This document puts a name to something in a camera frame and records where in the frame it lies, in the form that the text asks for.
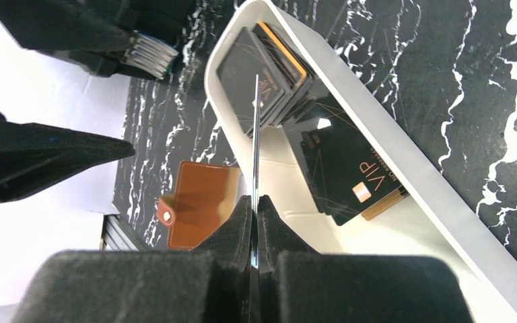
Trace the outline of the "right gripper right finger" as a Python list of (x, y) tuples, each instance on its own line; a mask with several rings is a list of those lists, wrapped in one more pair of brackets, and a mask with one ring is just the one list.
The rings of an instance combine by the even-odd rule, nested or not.
[(471, 322), (456, 275), (429, 256), (320, 254), (258, 202), (263, 322)]

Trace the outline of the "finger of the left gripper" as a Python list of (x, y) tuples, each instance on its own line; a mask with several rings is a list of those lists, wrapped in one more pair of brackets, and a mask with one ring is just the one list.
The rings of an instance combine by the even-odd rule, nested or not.
[(131, 143), (0, 119), (0, 203), (19, 201), (94, 166), (135, 154)]
[(138, 33), (125, 25), (129, 1), (0, 1), (0, 23), (39, 51), (126, 51)]

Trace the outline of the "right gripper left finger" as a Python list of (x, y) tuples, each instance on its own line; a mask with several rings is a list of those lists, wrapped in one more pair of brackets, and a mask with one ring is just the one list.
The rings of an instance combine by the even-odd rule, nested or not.
[(247, 322), (250, 197), (190, 251), (65, 251), (34, 275), (14, 322)]

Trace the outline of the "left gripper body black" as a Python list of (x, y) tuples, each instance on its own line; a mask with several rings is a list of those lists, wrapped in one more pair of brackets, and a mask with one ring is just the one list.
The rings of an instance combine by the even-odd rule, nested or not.
[(124, 50), (56, 51), (54, 58), (98, 77), (126, 75), (161, 80), (179, 55), (180, 35), (194, 13), (195, 1), (82, 1), (88, 9), (131, 33)]

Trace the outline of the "brown leather card holder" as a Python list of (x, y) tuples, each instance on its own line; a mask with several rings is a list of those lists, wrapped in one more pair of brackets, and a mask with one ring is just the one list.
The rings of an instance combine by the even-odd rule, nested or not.
[(173, 194), (159, 197), (157, 220), (168, 228), (167, 248), (192, 250), (225, 223), (237, 203), (239, 167), (182, 161)]

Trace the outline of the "black VIP card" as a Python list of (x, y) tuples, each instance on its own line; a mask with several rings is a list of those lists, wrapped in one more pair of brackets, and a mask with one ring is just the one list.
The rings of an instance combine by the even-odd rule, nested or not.
[(260, 153), (260, 109), (261, 94), (259, 90), (259, 75), (255, 75), (254, 91), (254, 116), (252, 129), (252, 180), (251, 180), (251, 208), (252, 208), (252, 228), (250, 245), (250, 264), (253, 268), (259, 268), (259, 239), (258, 239), (258, 203), (259, 203), (259, 153)]

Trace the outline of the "white oblong tray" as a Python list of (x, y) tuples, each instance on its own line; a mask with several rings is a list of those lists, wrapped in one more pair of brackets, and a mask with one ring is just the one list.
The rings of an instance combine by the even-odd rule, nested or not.
[(233, 14), (205, 71), (205, 92), (246, 178), (252, 140), (218, 71), (243, 29), (265, 23), (314, 70), (325, 101), (304, 121), (261, 131), (259, 190), (313, 248), (443, 260), (473, 318), (517, 322), (517, 261), (324, 38), (270, 1)]

